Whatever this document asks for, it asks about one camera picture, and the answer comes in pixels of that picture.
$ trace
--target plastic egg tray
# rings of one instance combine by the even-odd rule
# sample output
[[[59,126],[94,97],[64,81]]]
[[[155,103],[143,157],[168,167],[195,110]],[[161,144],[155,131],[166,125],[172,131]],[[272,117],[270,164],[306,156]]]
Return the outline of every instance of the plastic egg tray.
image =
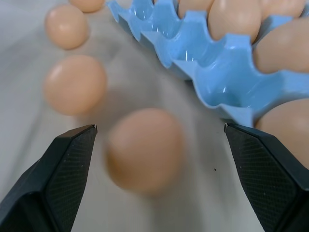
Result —
[[[143,46],[156,52],[162,65],[182,80],[192,80],[199,99],[221,118],[253,127],[265,112],[284,102],[309,98],[309,73],[259,72],[252,57],[255,45],[274,28],[293,18],[270,16],[257,42],[249,35],[226,34],[214,41],[205,11],[177,16],[176,0],[133,0],[129,9],[107,3],[116,22]],[[309,14],[306,6],[303,17]]]

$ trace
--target egg tray cup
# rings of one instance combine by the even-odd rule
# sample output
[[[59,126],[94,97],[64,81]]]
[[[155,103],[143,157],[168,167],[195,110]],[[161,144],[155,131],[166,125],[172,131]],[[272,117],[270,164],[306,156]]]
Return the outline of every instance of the egg tray cup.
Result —
[[[115,21],[140,44],[154,51],[162,65],[182,80],[192,80],[197,96],[221,118],[253,127],[270,109],[309,98],[309,74],[282,70],[259,72],[252,57],[256,44],[274,28],[293,18],[270,16],[261,26],[257,42],[249,35],[226,34],[214,41],[205,11],[177,16],[176,0],[133,0],[129,9],[106,3]],[[306,5],[302,16],[309,14]]]

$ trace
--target blurry egg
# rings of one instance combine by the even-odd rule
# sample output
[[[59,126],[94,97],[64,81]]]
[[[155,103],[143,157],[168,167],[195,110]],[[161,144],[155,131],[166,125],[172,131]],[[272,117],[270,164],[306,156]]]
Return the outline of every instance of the blurry egg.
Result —
[[[220,40],[227,33],[247,34],[253,43],[261,27],[259,0],[215,0],[208,18],[211,36]]]
[[[69,0],[69,2],[82,12],[90,13],[100,10],[105,0]]]
[[[52,9],[46,16],[45,30],[50,40],[63,49],[81,46],[89,34],[85,15],[72,5]]]
[[[309,99],[274,108],[258,121],[256,128],[276,136],[309,169]]]
[[[309,18],[298,18],[267,34],[256,46],[253,59],[263,73],[278,70],[309,72]]]
[[[306,0],[260,0],[262,20],[270,15],[299,17],[303,12]]]
[[[183,152],[177,119],[160,109],[144,109],[122,119],[110,132],[107,168],[119,187],[155,196],[179,173]]]
[[[209,14],[214,0],[181,0],[178,7],[178,16],[183,18],[187,11],[206,11]]]
[[[64,115],[87,113],[106,93],[101,63],[89,56],[70,56],[56,64],[45,80],[46,101]]]

